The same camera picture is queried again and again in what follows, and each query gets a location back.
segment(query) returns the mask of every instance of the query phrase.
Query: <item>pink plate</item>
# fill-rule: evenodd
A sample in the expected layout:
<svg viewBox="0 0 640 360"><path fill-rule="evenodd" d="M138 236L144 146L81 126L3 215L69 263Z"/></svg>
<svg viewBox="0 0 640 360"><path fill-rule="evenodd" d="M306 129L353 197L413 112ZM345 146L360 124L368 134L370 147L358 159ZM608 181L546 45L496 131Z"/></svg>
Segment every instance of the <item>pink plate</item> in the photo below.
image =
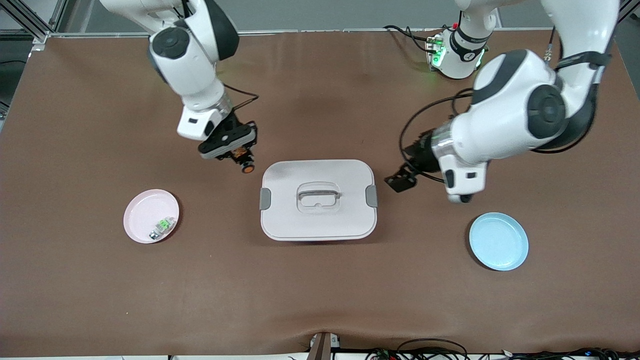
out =
<svg viewBox="0 0 640 360"><path fill-rule="evenodd" d="M124 211L124 231L131 239L143 244L155 243L167 237L174 229L153 240L149 237L158 221L172 217L178 222L180 209L178 200L170 193L160 189L147 190L138 194Z"/></svg>

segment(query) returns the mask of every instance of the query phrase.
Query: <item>brown table cover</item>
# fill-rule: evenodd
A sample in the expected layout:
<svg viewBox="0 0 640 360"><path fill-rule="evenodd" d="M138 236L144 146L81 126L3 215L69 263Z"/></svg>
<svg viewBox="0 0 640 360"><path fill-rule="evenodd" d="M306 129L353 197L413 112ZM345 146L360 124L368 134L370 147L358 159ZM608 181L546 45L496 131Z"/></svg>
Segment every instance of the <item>brown table cover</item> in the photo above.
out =
<svg viewBox="0 0 640 360"><path fill-rule="evenodd" d="M497 32L488 58L541 54L547 39ZM297 352L319 331L343 347L425 336L471 352L640 347L640 106L617 50L584 142L494 161L468 205L427 179L401 194L382 181L401 164L408 117L472 84L429 72L410 39L242 38L219 73L260 94L238 111L259 125L251 175L177 135L180 99L146 51L144 38L52 38L27 64L0 136L0 356ZM450 113L427 112L408 141ZM374 170L375 231L313 245L264 235L264 170L334 158ZM176 195L181 219L166 241L141 245L122 215L151 188ZM514 271L468 252L467 229L488 211L527 231Z"/></svg>

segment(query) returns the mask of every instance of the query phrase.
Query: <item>cable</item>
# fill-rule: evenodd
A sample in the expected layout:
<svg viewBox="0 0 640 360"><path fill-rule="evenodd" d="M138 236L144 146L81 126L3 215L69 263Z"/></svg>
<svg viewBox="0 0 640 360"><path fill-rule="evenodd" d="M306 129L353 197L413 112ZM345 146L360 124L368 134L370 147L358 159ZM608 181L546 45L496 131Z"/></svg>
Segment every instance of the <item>cable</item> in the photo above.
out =
<svg viewBox="0 0 640 360"><path fill-rule="evenodd" d="M411 28L409 28L408 26L406 27L406 31L409 33L409 36L413 40L413 43L418 47L418 49L424 51L425 53L429 53L429 54L435 54L436 53L435 50L430 50L430 49L427 49L425 47L420 46L420 44L418 44L418 41L416 40L416 37L411 32Z"/></svg>
<svg viewBox="0 0 640 360"><path fill-rule="evenodd" d="M554 26L554 27L551 29L551 37L549 38L549 43L550 43L550 44L553 44L553 43L554 43L554 35L555 35L555 34L556 34L556 27Z"/></svg>
<svg viewBox="0 0 640 360"><path fill-rule="evenodd" d="M399 27L397 27L397 26L395 26L395 25L387 25L387 26L385 26L383 29L394 29L394 30L398 30L402 35L404 35L404 36L406 36L406 37L412 37L412 36L411 36L411 35L409 35L409 33L407 33L405 30L402 30L401 28L399 28ZM417 40L420 40L420 41L427 41L427 38L423 38L423 37L416 37L416 36L413 36L413 37L414 37L414 38L416 38Z"/></svg>
<svg viewBox="0 0 640 360"><path fill-rule="evenodd" d="M184 16L180 14L180 12L178 11L178 9L175 8L175 6L173 7L173 10L175 11L175 14L178 15L178 19L184 19Z"/></svg>
<svg viewBox="0 0 640 360"><path fill-rule="evenodd" d="M513 354L509 360L564 360L574 359L574 356L591 356L599 360L627 360L636 359L640 352L616 352L608 348L580 348L570 352L538 352L535 354Z"/></svg>
<svg viewBox="0 0 640 360"><path fill-rule="evenodd" d="M456 345L457 347L461 348L462 351L464 351L464 355L465 355L465 359L469 360L469 356L468 356L468 352L467 352L467 348L465 348L464 346L460 345L459 343L455 342L455 341L451 341L451 340L447 340L447 339L438 339L438 338L422 338L422 339L413 339L413 340L408 340L405 341L404 343L398 345L398 348L396 349L396 352L400 351L400 349L405 346L408 345L410 343L422 343L425 341L437 341L437 342L441 342L441 343L449 343L452 345Z"/></svg>
<svg viewBox="0 0 640 360"><path fill-rule="evenodd" d="M187 5L187 0L182 0L182 12L184 12L184 18L188 18L191 15L191 9Z"/></svg>
<svg viewBox="0 0 640 360"><path fill-rule="evenodd" d="M474 88L464 88L462 90L460 90L459 92L456 92L456 95L454 95L454 99L451 101L451 110L453 111L453 116L458 116L460 115L460 113L458 113L458 111L456 110L456 100L459 99L459 96L462 95L465 92L473 92Z"/></svg>
<svg viewBox="0 0 640 360"><path fill-rule="evenodd" d="M436 52L434 50L430 50L430 49L426 49L425 47L422 47L420 44L418 44L418 40L420 41L428 41L427 38L423 38L423 37L417 37L413 34L413 32L411 31L410 27L406 27L405 30L402 30L401 28L395 26L395 25L387 25L385 26L383 29L395 29L398 30L402 35L406 36L406 37L410 37L413 40L413 43L418 47L418 49L424 51L425 53L429 53L429 54L435 54Z"/></svg>
<svg viewBox="0 0 640 360"><path fill-rule="evenodd" d="M9 61L2 61L0 62L0 65L4 65L4 64L8 64L8 63L23 63L23 64L27 64L26 61L22 61L22 60L9 60Z"/></svg>
<svg viewBox="0 0 640 360"><path fill-rule="evenodd" d="M246 106L246 105L251 104L253 101L256 101L256 100L260 97L260 95L258 95L258 94L254 94L254 93L252 93L252 92L248 92L248 91L240 90L240 89L238 89L238 88L234 88L234 87L233 87L233 86L231 86L231 85L227 85L227 84L225 84L225 88L231 89L231 90L233 90L233 91L235 91L235 92L239 92L240 94L245 94L245 95L248 95L248 96L252 96L252 98L251 98L251 99L245 100L245 101L241 102L240 104L238 104L238 105L234 106L234 111L236 111L236 110L238 110L239 108L242 108L242 107L244 107L244 106Z"/></svg>
<svg viewBox="0 0 640 360"><path fill-rule="evenodd" d="M400 148L400 155L402 156L402 159L404 160L404 163L411 168L412 171L414 171L416 174L420 174L428 179L434 180L434 181L438 181L439 183L444 183L443 179L440 179L438 177L429 175L425 172L422 172L418 169L416 169L411 163L409 158L406 157L406 153L404 152L404 145L403 145L403 139L404 139L404 134L406 133L407 129L409 128L409 126L411 125L411 123L421 114L424 113L425 111L427 111L428 109L438 105L438 104L442 104L443 102L447 102L447 101L453 101L454 99L461 99L463 97L470 97L472 94L463 94L463 95L458 95L458 96L450 96L450 97L445 97L443 99L440 100L436 100L430 104L427 104L425 106L423 106L420 110L416 111L416 113L414 113L409 120L406 122L406 124L404 125L402 131L400 132L400 137L398 139L398 146ZM401 347L409 344L411 342L416 342L416 341L438 341L438 340L425 340L425 339L416 339L416 340L410 340L408 342L402 343Z"/></svg>

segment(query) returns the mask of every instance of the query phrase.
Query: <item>plate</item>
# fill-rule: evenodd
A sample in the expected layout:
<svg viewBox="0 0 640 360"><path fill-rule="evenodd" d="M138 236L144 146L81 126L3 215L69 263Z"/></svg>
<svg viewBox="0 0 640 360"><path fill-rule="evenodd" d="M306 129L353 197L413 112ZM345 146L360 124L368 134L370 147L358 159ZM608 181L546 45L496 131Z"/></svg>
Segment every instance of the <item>plate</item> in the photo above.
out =
<svg viewBox="0 0 640 360"><path fill-rule="evenodd" d="M469 242L478 260L494 270L513 270L529 253L527 233L514 218L502 213L478 217L471 225Z"/></svg>
<svg viewBox="0 0 640 360"><path fill-rule="evenodd" d="M175 226L166 234L153 240L149 237L158 221L172 217L178 222L180 209L178 200L170 193L160 189L147 190L138 194L124 211L122 223L129 237L143 244L155 243L173 232Z"/></svg>

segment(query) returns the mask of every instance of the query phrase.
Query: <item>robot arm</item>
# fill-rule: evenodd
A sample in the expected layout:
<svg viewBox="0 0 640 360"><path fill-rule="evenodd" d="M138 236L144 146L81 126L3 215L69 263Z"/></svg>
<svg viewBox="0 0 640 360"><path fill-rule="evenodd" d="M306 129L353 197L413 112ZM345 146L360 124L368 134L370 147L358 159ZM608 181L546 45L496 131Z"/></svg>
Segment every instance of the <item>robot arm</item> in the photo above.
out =
<svg viewBox="0 0 640 360"><path fill-rule="evenodd" d="M429 64L453 79L464 79L479 65L484 46L497 25L497 8L523 0L456 0L460 21L455 29L445 29L429 44L435 52Z"/></svg>
<svg viewBox="0 0 640 360"><path fill-rule="evenodd" d="M257 140L253 122L241 124L218 79L216 64L236 53L239 36L215 0L190 0L192 15L179 19L173 11L181 0L100 0L110 11L145 28L149 59L184 105L177 132L203 141L205 159L232 158L251 172L251 146Z"/></svg>
<svg viewBox="0 0 640 360"><path fill-rule="evenodd" d="M408 149L411 166L387 178L396 191L415 186L415 170L441 171L449 199L468 202L484 190L489 161L561 147L588 130L609 61L618 2L541 2L564 45L556 70L528 50L487 63L474 82L470 109L424 133Z"/></svg>

